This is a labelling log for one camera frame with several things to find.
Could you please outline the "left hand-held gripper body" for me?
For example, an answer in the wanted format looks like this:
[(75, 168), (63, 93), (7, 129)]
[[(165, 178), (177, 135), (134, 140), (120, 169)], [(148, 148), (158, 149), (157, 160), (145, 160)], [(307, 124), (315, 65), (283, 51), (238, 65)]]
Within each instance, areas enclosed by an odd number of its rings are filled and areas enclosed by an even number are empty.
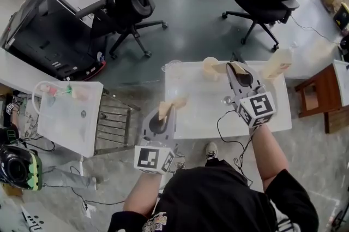
[(175, 158), (173, 135), (162, 139), (140, 136), (134, 148), (134, 168), (148, 174), (165, 175)]

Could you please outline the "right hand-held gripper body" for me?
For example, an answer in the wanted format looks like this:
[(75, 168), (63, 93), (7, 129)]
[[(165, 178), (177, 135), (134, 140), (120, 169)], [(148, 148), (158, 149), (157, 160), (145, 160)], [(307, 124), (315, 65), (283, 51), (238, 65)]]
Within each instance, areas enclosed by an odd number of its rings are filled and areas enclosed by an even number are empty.
[(270, 121), (276, 113), (274, 100), (265, 85), (248, 89), (243, 92), (234, 88), (234, 107), (237, 115), (246, 123), (248, 128), (256, 128)]

